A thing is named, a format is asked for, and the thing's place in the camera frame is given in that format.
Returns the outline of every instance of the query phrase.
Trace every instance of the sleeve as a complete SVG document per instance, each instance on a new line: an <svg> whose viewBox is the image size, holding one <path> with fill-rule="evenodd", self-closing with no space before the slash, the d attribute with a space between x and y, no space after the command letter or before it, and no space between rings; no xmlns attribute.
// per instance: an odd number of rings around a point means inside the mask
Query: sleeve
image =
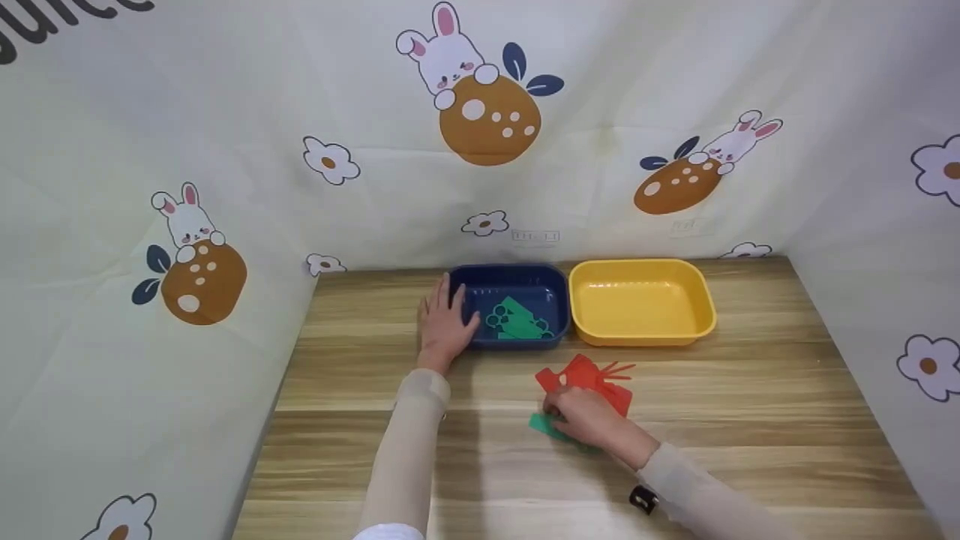
<svg viewBox="0 0 960 540"><path fill-rule="evenodd" d="M703 540L802 540L765 508L730 489L687 460L675 447L661 444L636 472L657 493L670 521Z"/></svg>
<svg viewBox="0 0 960 540"><path fill-rule="evenodd" d="M414 370L400 384L354 540L423 539L437 430L449 400L450 385L435 371Z"/></svg>

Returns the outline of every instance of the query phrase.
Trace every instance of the hand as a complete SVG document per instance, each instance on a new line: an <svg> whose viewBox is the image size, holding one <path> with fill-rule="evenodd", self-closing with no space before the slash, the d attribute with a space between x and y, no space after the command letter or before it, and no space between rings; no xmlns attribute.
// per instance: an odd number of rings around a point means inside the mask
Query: hand
<svg viewBox="0 0 960 540"><path fill-rule="evenodd" d="M453 359L460 355L469 344L473 334L480 326L480 313L473 313L470 322L464 326L461 312L464 307L464 295L467 288L462 284L450 298L450 275L444 274L430 295L420 300L417 309L417 331L420 335L420 353L417 367L432 369L446 376Z"/></svg>
<svg viewBox="0 0 960 540"><path fill-rule="evenodd" d="M660 447L650 433L620 416L613 405L593 390L561 386L547 394L543 411L564 417L553 422L558 431L607 451L633 470L645 467Z"/></svg>

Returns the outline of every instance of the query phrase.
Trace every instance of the wrist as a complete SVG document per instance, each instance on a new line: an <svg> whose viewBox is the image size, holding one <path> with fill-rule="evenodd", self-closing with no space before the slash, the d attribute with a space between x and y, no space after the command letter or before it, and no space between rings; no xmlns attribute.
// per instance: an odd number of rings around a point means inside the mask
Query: wrist
<svg viewBox="0 0 960 540"><path fill-rule="evenodd" d="M422 350L417 354L417 367L429 369L446 377L452 358L435 351Z"/></svg>
<svg viewBox="0 0 960 540"><path fill-rule="evenodd" d="M624 419L624 425L604 446L607 454L627 464L631 470L638 471L646 467L647 461L660 447L660 441L644 428Z"/></svg>

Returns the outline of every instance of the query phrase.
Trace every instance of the cartoon rabbit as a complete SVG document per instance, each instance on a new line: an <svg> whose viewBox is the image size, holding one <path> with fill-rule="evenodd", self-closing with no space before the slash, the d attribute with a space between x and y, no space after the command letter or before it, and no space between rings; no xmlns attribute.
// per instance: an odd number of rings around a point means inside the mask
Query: cartoon rabbit
<svg viewBox="0 0 960 540"><path fill-rule="evenodd" d="M396 50L420 66L420 77L433 94L433 106L447 110L456 101L453 86L473 75L477 83L490 85L500 70L485 63L470 38L460 32L457 11L448 2L433 7L434 37L427 39L416 30L404 30L396 37Z"/></svg>
<svg viewBox="0 0 960 540"><path fill-rule="evenodd" d="M783 120L780 119L757 126L760 117L759 110L748 110L740 114L740 119L732 130L716 137L700 152L691 154L687 160L694 165L699 165L713 158L721 163L717 173L725 175L732 172L733 164L753 150L758 141L773 135L783 126Z"/></svg>
<svg viewBox="0 0 960 540"><path fill-rule="evenodd" d="M184 182L181 189L183 201L178 203L166 191L158 191L150 203L167 218L167 229L177 246L177 262L190 262L197 255L193 245L201 240L210 240L215 246L227 243L224 234L217 231L209 216L200 207L197 187Z"/></svg>

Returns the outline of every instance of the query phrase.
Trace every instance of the printed wall fabric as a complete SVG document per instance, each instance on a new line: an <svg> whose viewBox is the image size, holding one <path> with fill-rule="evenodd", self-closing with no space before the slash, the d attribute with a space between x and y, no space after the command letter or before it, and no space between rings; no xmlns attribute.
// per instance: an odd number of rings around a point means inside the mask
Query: printed wall fabric
<svg viewBox="0 0 960 540"><path fill-rule="evenodd" d="M946 523L960 8L725 6L0 0L4 536L222 535L325 273L784 252Z"/></svg>

